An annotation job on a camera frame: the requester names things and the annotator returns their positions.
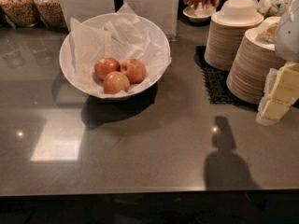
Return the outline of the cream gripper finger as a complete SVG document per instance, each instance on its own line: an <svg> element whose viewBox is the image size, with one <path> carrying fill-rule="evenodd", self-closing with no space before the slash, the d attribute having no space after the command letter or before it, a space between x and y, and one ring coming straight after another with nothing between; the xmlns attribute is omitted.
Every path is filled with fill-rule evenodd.
<svg viewBox="0 0 299 224"><path fill-rule="evenodd" d="M299 99L299 63L286 62L271 68L266 77L263 98L256 121L264 126L278 123Z"/></svg>
<svg viewBox="0 0 299 224"><path fill-rule="evenodd" d="M279 21L280 17L266 18L257 28L256 40L265 44L273 44Z"/></svg>

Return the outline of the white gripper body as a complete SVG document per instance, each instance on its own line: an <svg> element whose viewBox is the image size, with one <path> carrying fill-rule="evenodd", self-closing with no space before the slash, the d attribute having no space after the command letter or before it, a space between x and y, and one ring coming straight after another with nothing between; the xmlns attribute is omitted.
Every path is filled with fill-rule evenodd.
<svg viewBox="0 0 299 224"><path fill-rule="evenodd" d="M278 22L275 50L283 60L299 62L299 0L292 1Z"/></svg>

